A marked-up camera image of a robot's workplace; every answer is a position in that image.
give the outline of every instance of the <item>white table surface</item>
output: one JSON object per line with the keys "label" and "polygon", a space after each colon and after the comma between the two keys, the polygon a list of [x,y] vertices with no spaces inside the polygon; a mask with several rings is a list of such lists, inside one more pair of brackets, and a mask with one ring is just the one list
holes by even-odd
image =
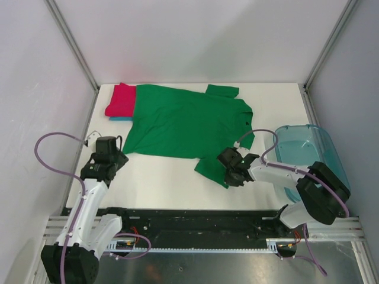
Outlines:
{"label": "white table surface", "polygon": [[[159,84],[173,88],[205,92],[207,83]],[[282,125],[308,124],[301,93],[296,83],[222,83],[239,87],[238,98],[253,109],[252,128],[275,131]],[[104,115],[110,103],[114,85],[102,85],[88,128],[102,136],[122,135],[124,141],[131,121],[110,121]],[[272,137],[256,133],[251,153],[262,154],[272,145]],[[88,161],[91,150],[84,147],[76,174]],[[194,171],[198,159],[128,154],[129,162],[117,172],[101,202],[101,208],[119,206],[138,209],[219,209],[263,210],[279,209],[290,203],[283,191],[264,182],[249,182],[244,187],[225,189]],[[74,180],[66,206],[72,208],[80,184]]]}

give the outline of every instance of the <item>white wall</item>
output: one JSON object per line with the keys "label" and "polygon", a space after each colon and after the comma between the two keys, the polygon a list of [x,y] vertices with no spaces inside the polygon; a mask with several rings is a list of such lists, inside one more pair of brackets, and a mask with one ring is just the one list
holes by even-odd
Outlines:
{"label": "white wall", "polygon": [[99,83],[303,83],[347,0],[57,3]]}
{"label": "white wall", "polygon": [[361,217],[379,267],[379,1],[362,1],[310,93],[351,184],[349,207]]}
{"label": "white wall", "polygon": [[[19,284],[68,182],[39,165],[34,143],[51,131],[81,136],[94,93],[42,0],[0,8],[0,283]],[[52,138],[40,152],[70,170],[77,149]]]}

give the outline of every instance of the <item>blue cloth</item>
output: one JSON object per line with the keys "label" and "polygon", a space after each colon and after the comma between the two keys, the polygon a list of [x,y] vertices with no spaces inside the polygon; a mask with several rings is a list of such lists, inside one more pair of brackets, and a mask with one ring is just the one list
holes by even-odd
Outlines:
{"label": "blue cloth", "polygon": [[112,121],[133,121],[133,117],[109,117]]}

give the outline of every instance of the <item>green shirt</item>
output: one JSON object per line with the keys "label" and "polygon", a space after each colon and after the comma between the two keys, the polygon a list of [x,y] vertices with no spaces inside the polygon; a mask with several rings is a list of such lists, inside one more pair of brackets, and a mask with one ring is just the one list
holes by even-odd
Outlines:
{"label": "green shirt", "polygon": [[[216,159],[251,130],[253,112],[239,89],[209,85],[206,93],[156,85],[137,86],[133,126],[123,152],[200,161],[195,170],[223,185],[225,168]],[[250,148],[254,135],[242,147]]]}

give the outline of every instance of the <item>shirt sleeve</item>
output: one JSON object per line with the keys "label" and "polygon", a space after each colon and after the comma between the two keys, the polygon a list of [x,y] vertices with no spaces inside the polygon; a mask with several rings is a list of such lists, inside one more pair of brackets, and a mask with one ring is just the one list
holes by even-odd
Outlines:
{"label": "shirt sleeve", "polygon": [[226,169],[224,166],[217,160],[217,155],[208,156],[201,159],[196,167],[195,171],[199,174],[205,176],[217,182],[219,185],[222,185],[224,188],[228,188],[229,186],[224,183],[224,177],[226,173]]}
{"label": "shirt sleeve", "polygon": [[208,85],[205,92],[208,95],[223,96],[225,98],[235,98],[238,96],[239,88],[230,86]]}

